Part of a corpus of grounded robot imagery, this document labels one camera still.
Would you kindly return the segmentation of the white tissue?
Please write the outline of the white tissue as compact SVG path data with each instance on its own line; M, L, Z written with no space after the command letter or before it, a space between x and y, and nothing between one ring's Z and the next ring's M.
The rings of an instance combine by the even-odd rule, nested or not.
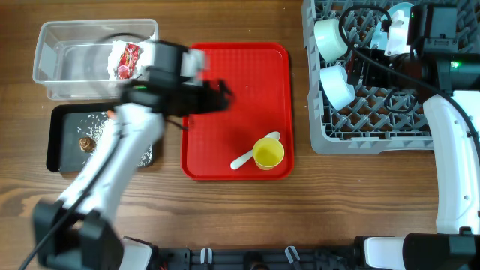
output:
M140 42L125 42L120 40L113 41L112 51L107 59L107 72L109 74L109 79L119 80L116 78L116 68L126 44L136 44L141 49L139 59L133 72L133 76L129 79L136 79L138 77L141 77L142 74L146 71L146 68L153 63L153 55L155 48L154 41L156 41L155 34L153 34L149 39Z

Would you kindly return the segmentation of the white plastic spoon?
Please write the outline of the white plastic spoon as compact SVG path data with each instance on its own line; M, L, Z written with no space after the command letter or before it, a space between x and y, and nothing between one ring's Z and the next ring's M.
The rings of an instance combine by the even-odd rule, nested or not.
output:
M271 132L265 135L265 138L271 138L275 140L279 140L281 138L281 134L278 131ZM242 156L236 158L231 164L230 168L232 170L237 170L242 167L245 163L247 163L253 157L253 151L250 150L247 153L243 154Z

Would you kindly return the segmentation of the light blue plate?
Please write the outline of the light blue plate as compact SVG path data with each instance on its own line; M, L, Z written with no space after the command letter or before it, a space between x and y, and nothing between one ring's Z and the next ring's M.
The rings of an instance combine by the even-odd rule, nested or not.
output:
M390 14L391 18L392 15L396 11L403 11L404 16L410 19L410 9L413 6L413 4L409 2L403 2L400 4L396 4L393 7L390 7L387 12ZM371 49L377 49L377 50L383 50L385 52L386 44L387 44L387 37L388 37L388 31L384 32L382 31L382 24L381 22L386 19L386 16L383 15L380 22L376 25L375 31L373 33L373 37L370 42L370 48Z

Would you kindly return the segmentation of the light blue bowl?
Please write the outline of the light blue bowl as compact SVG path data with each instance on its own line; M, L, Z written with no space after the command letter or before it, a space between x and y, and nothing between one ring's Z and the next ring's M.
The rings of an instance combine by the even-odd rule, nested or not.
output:
M331 105L336 110L342 110L355 99L353 85L347 83L347 72L344 67L335 65L326 67L319 72L322 88Z

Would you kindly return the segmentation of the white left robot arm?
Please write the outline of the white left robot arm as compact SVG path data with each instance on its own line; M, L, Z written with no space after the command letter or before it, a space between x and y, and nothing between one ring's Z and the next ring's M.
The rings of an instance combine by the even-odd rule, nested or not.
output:
M156 40L145 79L120 85L114 118L93 156L55 202L32 213L36 245L28 255L51 269L158 269L158 248L121 238L113 223L141 156L164 135L167 119L226 110L233 93L224 81L202 79L205 53Z

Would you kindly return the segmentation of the brown mushroom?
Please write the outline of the brown mushroom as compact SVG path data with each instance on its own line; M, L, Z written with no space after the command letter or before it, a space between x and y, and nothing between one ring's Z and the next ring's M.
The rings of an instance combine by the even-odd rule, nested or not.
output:
M95 150L96 142L89 136L84 136L79 139L79 147L83 152L92 153Z

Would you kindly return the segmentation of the yellow cup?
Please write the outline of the yellow cup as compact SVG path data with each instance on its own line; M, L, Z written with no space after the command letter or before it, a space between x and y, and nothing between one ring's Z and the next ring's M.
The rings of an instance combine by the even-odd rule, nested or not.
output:
M281 142L273 138L262 138L253 146L253 159L261 170L271 170L284 159L285 151Z

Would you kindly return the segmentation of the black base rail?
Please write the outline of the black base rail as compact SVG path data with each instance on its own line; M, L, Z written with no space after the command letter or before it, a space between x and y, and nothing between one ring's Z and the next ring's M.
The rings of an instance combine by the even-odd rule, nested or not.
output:
M350 247L301 249L216 250L204 247L163 248L156 251L149 269L155 270L251 270L251 269L359 269Z

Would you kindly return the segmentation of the mint green bowl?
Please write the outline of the mint green bowl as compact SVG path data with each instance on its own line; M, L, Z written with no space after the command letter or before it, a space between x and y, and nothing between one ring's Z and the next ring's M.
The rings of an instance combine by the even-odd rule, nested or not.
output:
M313 33L319 54L326 62L334 62L347 53L348 46L341 37L338 19L316 21Z

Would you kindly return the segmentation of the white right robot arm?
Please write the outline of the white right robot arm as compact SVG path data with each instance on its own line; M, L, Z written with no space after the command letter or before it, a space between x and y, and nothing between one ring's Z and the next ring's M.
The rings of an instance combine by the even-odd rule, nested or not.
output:
M436 161L434 234L359 236L362 264L373 269L479 267L479 56L458 50L457 8L420 4L409 14L408 58L375 59L353 50L352 72L364 84L414 89Z

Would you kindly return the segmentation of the black tray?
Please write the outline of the black tray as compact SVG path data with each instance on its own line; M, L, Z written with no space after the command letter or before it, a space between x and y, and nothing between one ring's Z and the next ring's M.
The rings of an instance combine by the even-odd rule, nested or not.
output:
M83 169L93 153L80 149L77 125L81 113L111 110L114 103L77 103L59 105L53 109L49 128L46 168L51 172L75 173ZM99 140L95 150L100 147Z

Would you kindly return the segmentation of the orange carrot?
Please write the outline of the orange carrot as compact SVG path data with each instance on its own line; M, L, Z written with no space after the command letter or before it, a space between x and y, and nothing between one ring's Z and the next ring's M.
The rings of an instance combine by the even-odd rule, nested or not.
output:
M115 118L115 113L112 110L107 110L106 114L107 114L107 117L109 119L114 119Z

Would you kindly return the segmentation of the clear plastic bin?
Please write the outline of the clear plastic bin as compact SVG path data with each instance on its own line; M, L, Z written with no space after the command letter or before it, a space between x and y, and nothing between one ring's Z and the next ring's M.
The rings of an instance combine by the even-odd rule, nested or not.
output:
M158 39L154 19L52 21L42 25L32 79L51 100L114 99L123 79L110 80L107 59L113 41Z

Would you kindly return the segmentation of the red snack wrapper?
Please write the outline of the red snack wrapper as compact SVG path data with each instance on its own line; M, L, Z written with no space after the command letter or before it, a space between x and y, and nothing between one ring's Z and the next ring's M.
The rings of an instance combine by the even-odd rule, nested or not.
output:
M115 75L117 79L124 80L133 76L137 61L140 57L141 49L133 43L127 43L120 56Z

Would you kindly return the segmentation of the red serving tray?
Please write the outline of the red serving tray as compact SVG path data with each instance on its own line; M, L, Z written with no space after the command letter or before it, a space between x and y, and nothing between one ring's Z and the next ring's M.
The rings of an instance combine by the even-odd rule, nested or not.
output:
M183 118L181 168L194 181L269 181L286 178L295 161L290 59L278 43L197 43L206 55L202 77L233 93L228 110ZM253 160L230 164L257 140L277 131L284 159L271 170Z

